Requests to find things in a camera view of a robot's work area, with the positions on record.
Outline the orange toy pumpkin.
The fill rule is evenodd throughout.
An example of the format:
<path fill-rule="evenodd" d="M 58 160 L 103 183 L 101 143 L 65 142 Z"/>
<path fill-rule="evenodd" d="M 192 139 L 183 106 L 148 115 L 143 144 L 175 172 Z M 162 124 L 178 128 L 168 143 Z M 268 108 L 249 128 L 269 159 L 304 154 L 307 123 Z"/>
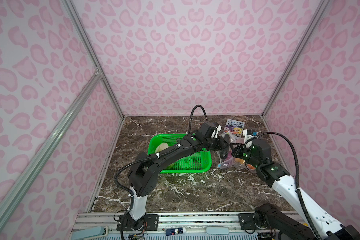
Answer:
<path fill-rule="evenodd" d="M 243 168 L 246 168 L 246 169 L 250 169 L 250 170 L 255 170 L 255 167 L 253 167 L 252 165 L 250 164 L 247 164 L 245 162 L 245 160 L 243 159 L 239 159 L 239 158 L 234 158 L 234 166 L 237 168 L 237 169 L 243 169 Z"/>

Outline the dark purple eggplant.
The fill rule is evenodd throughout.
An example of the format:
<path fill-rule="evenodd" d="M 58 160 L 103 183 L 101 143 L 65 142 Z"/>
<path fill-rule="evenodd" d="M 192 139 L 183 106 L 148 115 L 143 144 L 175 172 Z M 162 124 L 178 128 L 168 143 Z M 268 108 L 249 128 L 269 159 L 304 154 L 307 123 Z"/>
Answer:
<path fill-rule="evenodd" d="M 229 134 L 225 134 L 221 137 L 220 158 L 222 160 L 225 160 L 228 157 L 229 150 L 230 150 L 230 136 Z"/>

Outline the clear zip top bag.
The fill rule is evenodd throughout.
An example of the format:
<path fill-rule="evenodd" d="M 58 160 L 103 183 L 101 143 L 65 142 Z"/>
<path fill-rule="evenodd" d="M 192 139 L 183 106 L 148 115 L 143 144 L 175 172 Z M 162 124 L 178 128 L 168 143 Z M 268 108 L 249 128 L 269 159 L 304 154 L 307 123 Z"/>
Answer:
<path fill-rule="evenodd" d="M 239 139 L 236 139 L 231 133 L 223 133 L 222 135 L 221 135 L 221 137 L 223 136 L 223 135 L 225 135 L 225 134 L 229 134 L 229 136 L 230 136 L 230 143 L 237 143 L 237 144 L 243 144 L 245 141 L 244 141 L 244 137 L 242 136 L 241 138 L 239 138 Z M 221 158 L 220 158 L 220 156 L 219 156 L 219 158 L 220 158 L 220 163 L 221 162 L 223 162 L 223 161 L 226 161 L 226 160 L 229 160 L 229 159 L 234 159 L 235 157 L 233 157 L 232 156 L 232 148 L 230 147 L 230 150 L 229 150 L 229 153 L 228 153 L 228 157 L 225 159 L 225 160 L 222 160 Z M 250 169 L 247 169 L 249 172 L 251 172 L 251 173 L 253 173 L 254 172 L 254 170 L 250 170 Z"/>

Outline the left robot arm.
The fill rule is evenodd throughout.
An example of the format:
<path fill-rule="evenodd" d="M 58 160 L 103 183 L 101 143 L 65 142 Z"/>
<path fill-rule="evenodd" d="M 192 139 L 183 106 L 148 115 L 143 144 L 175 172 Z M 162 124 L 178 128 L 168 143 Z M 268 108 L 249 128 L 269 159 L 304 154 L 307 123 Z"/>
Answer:
<path fill-rule="evenodd" d="M 220 135 L 222 126 L 204 122 L 199 129 L 176 139 L 168 148 L 156 153 L 140 153 L 136 159 L 114 174 L 115 185 L 128 193 L 130 205 L 118 220 L 119 231 L 140 230 L 147 225 L 148 196 L 156 189 L 163 171 L 176 162 L 201 152 L 227 155 L 229 140 Z"/>

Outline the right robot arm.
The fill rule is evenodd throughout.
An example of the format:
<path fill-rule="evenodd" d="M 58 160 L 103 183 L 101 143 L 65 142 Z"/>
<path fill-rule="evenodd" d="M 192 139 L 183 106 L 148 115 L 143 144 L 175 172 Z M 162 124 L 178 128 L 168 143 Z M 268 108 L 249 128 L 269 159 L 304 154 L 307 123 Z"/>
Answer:
<path fill-rule="evenodd" d="M 327 213 L 299 185 L 282 165 L 272 161 L 271 146 L 264 140 L 252 138 L 245 143 L 232 143 L 232 156 L 253 166 L 257 176 L 282 196 L 302 217 L 306 225 L 283 214 L 271 204 L 255 209 L 254 225 L 259 229 L 271 227 L 292 240 L 359 240 L 360 233 L 352 225 L 345 226 Z"/>

